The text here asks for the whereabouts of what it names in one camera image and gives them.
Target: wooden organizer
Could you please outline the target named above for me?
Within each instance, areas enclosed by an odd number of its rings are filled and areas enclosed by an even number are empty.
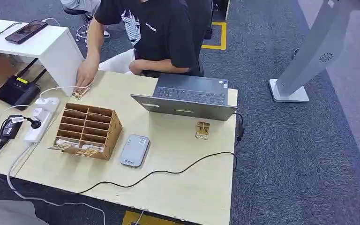
[[[122,125],[114,110],[67,103],[54,144],[58,139],[78,143],[79,148],[63,152],[109,160],[121,131]],[[103,147],[103,150],[82,149],[85,144]]]

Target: power strip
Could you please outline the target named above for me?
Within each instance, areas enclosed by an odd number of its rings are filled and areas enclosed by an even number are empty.
[[[38,98],[35,101],[35,108],[32,111],[33,119],[38,120],[42,125],[37,129],[29,128],[24,140],[28,143],[38,143],[53,118],[54,113],[60,105],[58,97]]]

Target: speaker grille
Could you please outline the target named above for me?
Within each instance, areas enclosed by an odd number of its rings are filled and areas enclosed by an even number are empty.
[[[319,57],[319,62],[320,63],[323,63],[323,62],[328,62],[328,61],[331,61],[333,59],[333,53],[331,52],[327,52],[325,54],[322,54],[320,57]]]

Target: white shoe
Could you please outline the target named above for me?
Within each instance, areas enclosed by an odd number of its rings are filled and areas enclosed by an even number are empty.
[[[111,36],[110,33],[108,33],[106,30],[104,31],[104,38],[109,38]]]

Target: gray device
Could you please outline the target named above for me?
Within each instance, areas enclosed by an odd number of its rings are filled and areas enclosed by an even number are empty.
[[[130,135],[120,154],[120,163],[132,167],[141,166],[150,140],[139,135]]]
[[[228,80],[158,73],[153,97],[227,105]]]
[[[236,106],[229,105],[214,105],[143,95],[130,96],[145,109],[155,113],[226,121],[237,110]]]

